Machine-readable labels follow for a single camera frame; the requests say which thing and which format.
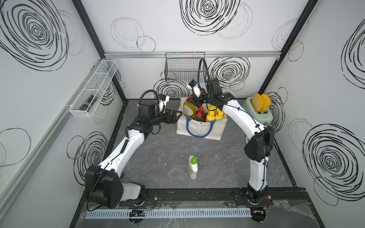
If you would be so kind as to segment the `yellow-green soap bottle red cap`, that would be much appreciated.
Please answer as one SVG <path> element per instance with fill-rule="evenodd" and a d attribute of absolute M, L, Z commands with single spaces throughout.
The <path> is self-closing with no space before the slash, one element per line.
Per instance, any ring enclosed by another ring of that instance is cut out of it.
<path fill-rule="evenodd" d="M 192 103 L 192 96 L 188 96 L 183 104 L 183 115 L 190 119 L 196 116 L 196 106 Z"/>

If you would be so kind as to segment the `orange soap bottle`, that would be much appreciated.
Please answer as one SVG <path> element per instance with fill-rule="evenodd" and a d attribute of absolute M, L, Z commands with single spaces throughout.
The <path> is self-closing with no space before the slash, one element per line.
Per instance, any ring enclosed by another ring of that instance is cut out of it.
<path fill-rule="evenodd" d="M 208 107 L 208 110 L 209 110 L 209 112 L 211 112 L 211 111 L 216 111 L 217 110 L 217 107 L 216 106 L 213 106 L 213 105 L 210 105 L 209 107 Z"/>
<path fill-rule="evenodd" d="M 222 119 L 224 119 L 224 112 L 223 111 L 217 112 L 216 115 L 215 115 L 215 120 L 219 121 L 219 120 L 222 120 Z"/>
<path fill-rule="evenodd" d="M 215 118 L 215 112 L 209 111 L 206 115 L 206 122 L 214 122 L 216 120 Z"/>

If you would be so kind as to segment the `white canvas bag blue handles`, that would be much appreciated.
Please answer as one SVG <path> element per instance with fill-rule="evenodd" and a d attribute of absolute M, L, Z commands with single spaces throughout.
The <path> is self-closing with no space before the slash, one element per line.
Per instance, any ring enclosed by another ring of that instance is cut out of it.
<path fill-rule="evenodd" d="M 182 115 L 178 120 L 176 133 L 178 135 L 220 141 L 228 121 L 225 113 L 223 113 L 223 116 L 223 119 L 215 122 L 199 122 Z"/>

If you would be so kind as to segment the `white bottle green cap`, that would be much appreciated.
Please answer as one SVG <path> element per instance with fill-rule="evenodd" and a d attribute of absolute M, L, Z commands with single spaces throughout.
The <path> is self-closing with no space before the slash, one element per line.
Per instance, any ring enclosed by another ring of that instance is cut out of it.
<path fill-rule="evenodd" d="M 193 155 L 189 156 L 188 172 L 192 180 L 195 180 L 197 178 L 198 163 L 197 163 L 197 158 L 194 157 Z"/>

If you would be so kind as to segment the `dark green soap bottle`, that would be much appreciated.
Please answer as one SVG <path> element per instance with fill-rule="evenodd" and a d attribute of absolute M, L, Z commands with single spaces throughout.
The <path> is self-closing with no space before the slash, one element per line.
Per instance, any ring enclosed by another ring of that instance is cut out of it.
<path fill-rule="evenodd" d="M 205 122 L 205 120 L 204 120 L 203 115 L 202 115 L 202 113 L 201 113 L 201 112 L 198 112 L 198 113 L 195 115 L 194 120 L 199 121 L 199 122 L 203 122 L 203 123 Z"/>

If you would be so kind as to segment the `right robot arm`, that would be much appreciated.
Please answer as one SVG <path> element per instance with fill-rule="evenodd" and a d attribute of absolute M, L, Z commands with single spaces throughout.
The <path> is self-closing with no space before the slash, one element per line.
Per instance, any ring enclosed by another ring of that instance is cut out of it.
<path fill-rule="evenodd" d="M 256 121 L 229 92 L 223 93 L 219 81 L 206 73 L 205 89 L 200 85 L 202 68 L 207 68 L 205 59 L 200 59 L 197 73 L 197 90 L 189 100 L 195 106 L 204 103 L 215 106 L 229 116 L 246 134 L 248 142 L 244 152 L 250 160 L 250 178 L 247 187 L 248 201 L 253 205 L 263 202 L 267 193 L 268 160 L 274 141 L 274 130 Z"/>

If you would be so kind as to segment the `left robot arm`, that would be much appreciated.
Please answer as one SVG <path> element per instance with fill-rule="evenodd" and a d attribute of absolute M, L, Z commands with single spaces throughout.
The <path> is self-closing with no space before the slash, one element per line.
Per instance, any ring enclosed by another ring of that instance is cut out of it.
<path fill-rule="evenodd" d="M 115 150 L 100 164 L 91 165 L 86 170 L 85 193 L 87 202 L 98 204 L 98 207 L 115 208 L 122 201 L 136 200 L 144 202 L 142 194 L 144 186 L 138 183 L 122 183 L 123 169 L 137 148 L 152 134 L 154 126 L 162 123 L 175 124 L 182 116 L 181 111 L 166 107 L 170 98 L 158 94 L 155 90 L 147 90 L 143 95 L 154 94 L 151 104 L 142 103 L 144 96 L 138 101 L 138 113 L 134 121 L 125 127 L 125 137 Z"/>

